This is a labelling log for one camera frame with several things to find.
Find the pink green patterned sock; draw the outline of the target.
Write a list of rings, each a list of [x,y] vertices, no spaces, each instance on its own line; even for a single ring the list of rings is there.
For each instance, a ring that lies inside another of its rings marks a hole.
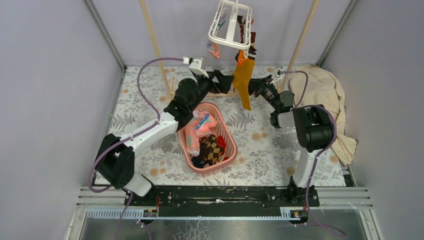
[[[208,111],[195,109],[193,117],[185,126],[185,146],[187,152],[196,157],[200,154],[200,138],[212,134],[212,128],[217,125],[217,120]]]

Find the red snowflake sock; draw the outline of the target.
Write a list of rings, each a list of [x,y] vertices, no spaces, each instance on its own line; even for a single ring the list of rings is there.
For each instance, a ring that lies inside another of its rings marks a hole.
[[[221,147],[221,148],[223,148],[223,149],[225,149],[226,148],[226,141],[225,141],[225,139],[222,137],[222,136],[218,136],[217,137],[217,144]]]

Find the pink laundry basket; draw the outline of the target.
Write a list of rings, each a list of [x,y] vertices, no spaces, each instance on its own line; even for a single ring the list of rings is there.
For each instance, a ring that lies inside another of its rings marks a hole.
[[[238,149],[219,108],[204,102],[193,113],[189,123],[177,132],[190,169],[209,174],[232,163]]]

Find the brown argyle sock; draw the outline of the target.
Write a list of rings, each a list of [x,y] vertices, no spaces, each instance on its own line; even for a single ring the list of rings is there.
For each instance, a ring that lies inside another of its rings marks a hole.
[[[204,160],[208,162],[207,165],[210,166],[228,159],[228,157],[225,156],[225,149],[217,144],[217,137],[216,135],[210,134],[202,137],[200,140],[199,155],[202,156]]]

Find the wooden clothes rack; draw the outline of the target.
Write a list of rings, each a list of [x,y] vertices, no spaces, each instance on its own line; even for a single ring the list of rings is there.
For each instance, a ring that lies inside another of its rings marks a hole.
[[[153,31],[146,62],[153,57],[190,57],[207,54],[207,33],[218,9],[217,0],[139,0],[142,19]],[[243,0],[252,8],[252,31],[256,33],[255,71],[260,65],[287,64],[295,49],[301,26],[307,20],[311,0]]]

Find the navy sock red cuff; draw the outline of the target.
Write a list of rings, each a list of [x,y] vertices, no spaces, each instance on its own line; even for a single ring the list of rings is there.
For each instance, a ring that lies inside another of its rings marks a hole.
[[[191,162],[192,162],[192,165],[193,165],[195,168],[199,168],[199,169],[203,169],[203,168],[205,167],[205,165],[207,165],[207,164],[208,164],[208,162],[207,162],[207,161],[205,161],[205,160],[204,160],[204,158],[203,158],[202,156],[200,156],[200,155],[198,155],[198,156],[193,156],[193,157],[191,158]]]

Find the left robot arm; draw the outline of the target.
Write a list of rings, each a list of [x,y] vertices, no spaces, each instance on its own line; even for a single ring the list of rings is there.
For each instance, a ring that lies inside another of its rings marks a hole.
[[[234,77],[219,70],[180,81],[174,98],[157,118],[134,132],[106,135],[90,169],[115,189],[136,195],[144,206],[155,200],[153,183],[135,172],[135,160],[147,148],[174,133],[189,166],[200,173],[217,170],[235,159],[237,146],[218,107],[204,102],[208,93],[228,93]]]

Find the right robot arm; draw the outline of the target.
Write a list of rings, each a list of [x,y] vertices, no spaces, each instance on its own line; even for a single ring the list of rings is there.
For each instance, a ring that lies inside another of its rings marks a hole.
[[[336,126],[332,115],[323,105],[296,106],[295,94],[289,90],[277,92],[272,77],[252,78],[248,84],[251,96],[262,96],[273,108],[270,124],[276,129],[294,127],[301,146],[299,163],[291,176],[287,201],[293,206],[301,205],[306,199],[305,191],[312,190],[313,178],[319,155],[335,141]]]

